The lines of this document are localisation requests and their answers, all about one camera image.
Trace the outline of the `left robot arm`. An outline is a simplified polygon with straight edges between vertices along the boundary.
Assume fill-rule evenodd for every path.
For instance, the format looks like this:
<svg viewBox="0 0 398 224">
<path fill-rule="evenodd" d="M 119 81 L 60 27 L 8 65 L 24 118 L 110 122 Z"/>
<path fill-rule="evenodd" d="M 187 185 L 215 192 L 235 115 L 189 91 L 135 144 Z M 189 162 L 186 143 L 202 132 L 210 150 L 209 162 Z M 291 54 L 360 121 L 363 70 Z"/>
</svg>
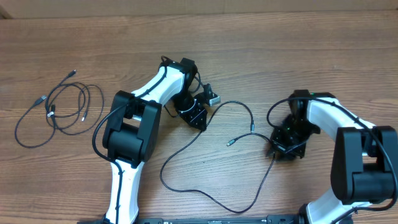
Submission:
<svg viewBox="0 0 398 224">
<path fill-rule="evenodd" d="M 103 136 L 113 178 L 102 223 L 134 223 L 138 218 L 142 170 L 155 149 L 162 107 L 169 100 L 189 126 L 206 129 L 207 111 L 188 90 L 197 71 L 193 60 L 164 57 L 157 75 L 146 85 L 114 96 Z"/>
</svg>

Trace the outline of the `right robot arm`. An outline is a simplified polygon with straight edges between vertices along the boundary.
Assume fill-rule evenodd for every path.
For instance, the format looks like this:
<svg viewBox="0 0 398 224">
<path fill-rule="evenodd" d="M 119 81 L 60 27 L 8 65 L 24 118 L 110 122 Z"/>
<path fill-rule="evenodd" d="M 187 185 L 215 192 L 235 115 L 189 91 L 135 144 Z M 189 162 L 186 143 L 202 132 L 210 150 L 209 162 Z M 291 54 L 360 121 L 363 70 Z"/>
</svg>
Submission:
<svg viewBox="0 0 398 224">
<path fill-rule="evenodd" d="M 271 152 L 286 161 L 304 158 L 310 136 L 335 143 L 330 188 L 278 223 L 352 223 L 359 211 L 383 212 L 397 203 L 397 131 L 347 110 L 329 92 L 295 90 L 284 100 L 290 114 L 271 134 Z"/>
</svg>

